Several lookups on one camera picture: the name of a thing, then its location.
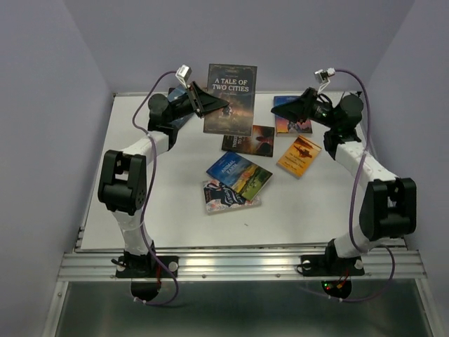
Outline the Jane Eyre blue book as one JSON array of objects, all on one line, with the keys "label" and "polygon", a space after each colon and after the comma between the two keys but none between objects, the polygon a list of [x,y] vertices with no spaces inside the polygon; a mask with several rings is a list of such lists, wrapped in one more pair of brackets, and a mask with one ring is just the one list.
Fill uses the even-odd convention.
[{"label": "Jane Eyre blue book", "polygon": [[[273,106],[283,105],[297,99],[297,95],[276,95],[273,99]],[[275,131],[276,136],[292,136],[298,137],[299,135],[311,135],[312,127],[310,120],[304,123],[293,123],[284,119],[278,115],[275,115]]]}]

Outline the Nineteen Eighty Four blue book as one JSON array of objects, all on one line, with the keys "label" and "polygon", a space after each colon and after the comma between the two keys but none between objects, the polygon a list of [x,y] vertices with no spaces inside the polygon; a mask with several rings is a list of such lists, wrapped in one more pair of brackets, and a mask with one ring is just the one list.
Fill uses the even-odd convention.
[{"label": "Nineteen Eighty Four blue book", "polygon": [[[181,96],[186,93],[184,87],[182,85],[178,85],[176,87],[170,87],[168,89],[167,99],[170,103],[178,100]],[[176,126],[178,129],[181,129],[191,118],[192,113],[187,114],[186,109],[184,107],[180,107],[178,103],[175,103],[173,106],[173,120],[170,123],[172,126]]]}]

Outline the Tale of Two Cities book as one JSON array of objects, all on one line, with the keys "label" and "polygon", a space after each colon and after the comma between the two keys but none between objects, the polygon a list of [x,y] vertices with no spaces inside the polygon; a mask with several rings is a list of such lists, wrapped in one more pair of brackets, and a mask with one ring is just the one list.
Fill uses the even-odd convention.
[{"label": "Tale of Two Cities book", "polygon": [[203,132],[251,136],[254,120],[257,67],[210,64],[207,92],[228,102],[204,118]]}]

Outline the Huckleberry Finn orange book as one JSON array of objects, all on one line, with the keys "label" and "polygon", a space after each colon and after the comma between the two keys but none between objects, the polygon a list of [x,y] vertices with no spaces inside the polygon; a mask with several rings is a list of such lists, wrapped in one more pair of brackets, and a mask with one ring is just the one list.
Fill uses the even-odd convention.
[{"label": "Huckleberry Finn orange book", "polygon": [[319,155],[322,148],[308,138],[298,136],[276,165],[290,175],[301,178]]}]

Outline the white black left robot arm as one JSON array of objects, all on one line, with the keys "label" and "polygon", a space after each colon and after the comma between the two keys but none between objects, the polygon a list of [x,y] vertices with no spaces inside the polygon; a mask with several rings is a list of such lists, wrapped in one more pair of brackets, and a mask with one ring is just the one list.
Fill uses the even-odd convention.
[{"label": "white black left robot arm", "polygon": [[144,221],[155,179],[147,167],[156,166],[158,155],[175,145],[179,132],[175,122],[191,114],[204,118],[229,106],[228,101],[203,91],[196,82],[186,85],[174,100],[148,93],[143,102],[149,108],[143,137],[123,150],[106,151],[100,170],[98,200],[115,217],[125,243],[122,256],[112,261],[118,278],[153,277],[163,267]]}]

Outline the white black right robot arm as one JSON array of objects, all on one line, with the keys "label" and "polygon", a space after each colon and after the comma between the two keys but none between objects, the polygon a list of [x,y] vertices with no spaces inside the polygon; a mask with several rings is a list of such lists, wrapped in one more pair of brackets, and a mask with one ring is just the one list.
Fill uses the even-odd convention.
[{"label": "white black right robot arm", "polygon": [[364,197],[358,223],[328,242],[321,255],[303,255],[300,274],[305,277],[361,276],[361,256],[380,245],[384,238],[401,238],[416,229],[417,187],[411,178],[387,170],[367,150],[356,132],[364,104],[356,94],[342,97],[337,105],[325,102],[308,88],[299,98],[275,105],[272,113],[290,122],[315,121],[327,127],[325,151],[354,177],[353,188]]}]

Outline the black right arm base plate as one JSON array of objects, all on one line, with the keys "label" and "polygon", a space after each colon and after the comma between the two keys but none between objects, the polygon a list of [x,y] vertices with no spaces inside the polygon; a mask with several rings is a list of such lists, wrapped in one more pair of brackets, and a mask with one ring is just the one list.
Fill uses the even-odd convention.
[{"label": "black right arm base plate", "polygon": [[300,256],[296,271],[304,277],[323,277],[321,287],[333,298],[345,300],[352,291],[351,277],[364,276],[361,257],[328,260],[324,255]]}]

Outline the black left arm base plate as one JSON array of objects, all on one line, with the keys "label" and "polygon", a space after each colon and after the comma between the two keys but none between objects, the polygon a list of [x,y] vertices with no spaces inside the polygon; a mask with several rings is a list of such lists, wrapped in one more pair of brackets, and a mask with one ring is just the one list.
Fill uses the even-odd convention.
[{"label": "black left arm base plate", "polygon": [[153,301],[158,296],[162,278],[171,279],[166,272],[152,257],[150,253],[146,256],[133,256],[124,253],[117,259],[111,259],[116,267],[115,277],[118,279],[155,279],[152,282],[131,282],[131,294],[140,300]]}]

